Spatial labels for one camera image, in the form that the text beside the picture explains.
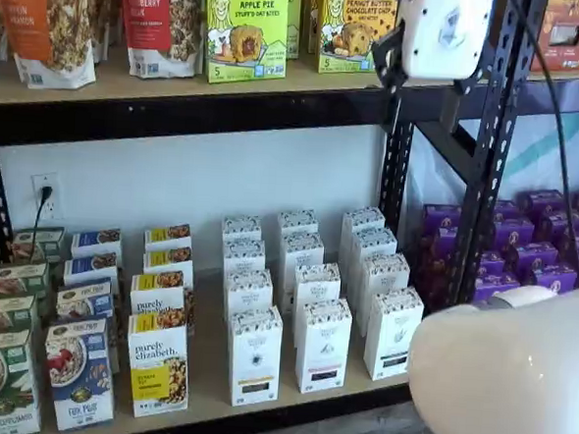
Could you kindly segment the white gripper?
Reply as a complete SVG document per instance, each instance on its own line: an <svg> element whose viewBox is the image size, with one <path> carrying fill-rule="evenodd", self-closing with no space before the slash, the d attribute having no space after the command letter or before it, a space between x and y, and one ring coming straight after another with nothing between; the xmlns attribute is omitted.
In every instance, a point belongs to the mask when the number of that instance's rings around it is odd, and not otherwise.
<svg viewBox="0 0 579 434"><path fill-rule="evenodd" d="M469 94L486 38L488 0L400 0L396 26L372 45L374 70L388 93L409 77L453 81Z"/></svg>

